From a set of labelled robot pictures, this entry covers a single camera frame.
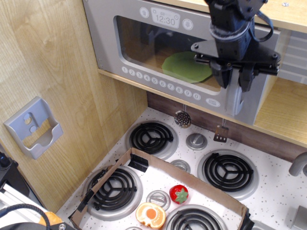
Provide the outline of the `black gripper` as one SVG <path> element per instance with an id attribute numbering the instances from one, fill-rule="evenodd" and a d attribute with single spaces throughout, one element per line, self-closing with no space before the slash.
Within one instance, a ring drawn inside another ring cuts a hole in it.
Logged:
<path id="1" fill-rule="evenodd" d="M 209 31 L 213 39 L 196 42 L 191 50 L 196 53 L 196 62 L 209 65 L 222 88 L 227 88 L 233 69 L 239 72 L 242 92 L 250 91 L 255 76 L 278 74 L 281 55 L 262 44 L 271 38 L 273 30 L 264 38 L 257 38 L 254 23 L 245 22 L 235 31 L 210 23 Z"/>

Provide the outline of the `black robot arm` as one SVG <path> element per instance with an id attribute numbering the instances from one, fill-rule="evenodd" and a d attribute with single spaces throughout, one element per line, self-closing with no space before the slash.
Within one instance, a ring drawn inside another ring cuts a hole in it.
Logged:
<path id="1" fill-rule="evenodd" d="M 243 92 L 260 73 L 277 75 L 281 55 L 262 45 L 274 31 L 273 23 L 260 9 L 265 0 L 208 0 L 212 40 L 196 42 L 194 60 L 208 64 L 218 84 L 227 88 L 232 70 L 239 70 Z"/>

